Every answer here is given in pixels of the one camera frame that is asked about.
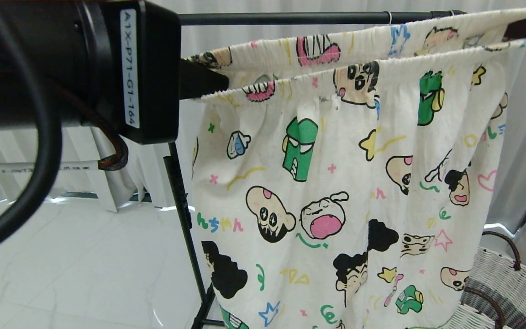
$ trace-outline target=black cable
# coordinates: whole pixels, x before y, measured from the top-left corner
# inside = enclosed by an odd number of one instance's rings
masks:
[[[32,98],[38,131],[36,165],[16,202],[0,215],[0,243],[17,231],[40,207],[54,185],[62,155],[60,117],[50,106],[44,84],[28,60],[16,31],[0,15],[0,43],[20,73]]]

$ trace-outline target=green cartoon character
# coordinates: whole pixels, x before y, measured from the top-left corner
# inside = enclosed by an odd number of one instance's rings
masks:
[[[283,143],[284,168],[292,174],[295,181],[305,181],[310,170],[318,125],[310,119],[298,122],[298,118],[294,118],[286,131]]]
[[[407,314],[409,310],[419,313],[423,308],[423,294],[417,290],[414,285],[411,285],[399,294],[395,305],[397,306],[397,313],[399,314]]]
[[[419,80],[419,114],[417,125],[426,126],[434,120],[434,114],[444,105],[442,72],[429,71]]]
[[[222,307],[221,312],[223,313],[223,321],[225,322],[226,329],[249,329],[249,326],[242,322],[241,319],[233,316]]]

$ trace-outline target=brown handle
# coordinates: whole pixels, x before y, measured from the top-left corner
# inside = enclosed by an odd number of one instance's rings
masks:
[[[493,232],[493,231],[482,232],[482,235],[494,235],[496,237],[499,237],[499,238],[502,238],[503,240],[505,240],[509,244],[509,246],[511,246],[511,249],[513,250],[513,254],[515,255],[515,264],[513,265],[513,268],[516,271],[520,271],[521,270],[521,255],[519,254],[517,246],[515,246],[515,243],[513,242],[513,240],[511,240],[505,234],[501,234],[501,233],[497,233],[497,232]]]
[[[484,292],[481,292],[480,290],[472,289],[470,287],[465,287],[464,292],[475,294],[476,296],[483,298],[490,305],[492,305],[492,308],[494,308],[494,311],[496,312],[496,315],[498,317],[498,319],[496,319],[496,321],[494,322],[494,329],[503,329],[503,327],[505,326],[505,314],[503,313],[503,310],[501,310],[498,302],[490,298],[490,296],[488,296]]]

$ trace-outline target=floor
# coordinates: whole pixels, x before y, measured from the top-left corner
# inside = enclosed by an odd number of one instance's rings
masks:
[[[0,329],[183,329],[198,307],[174,208],[56,198],[0,245]]]

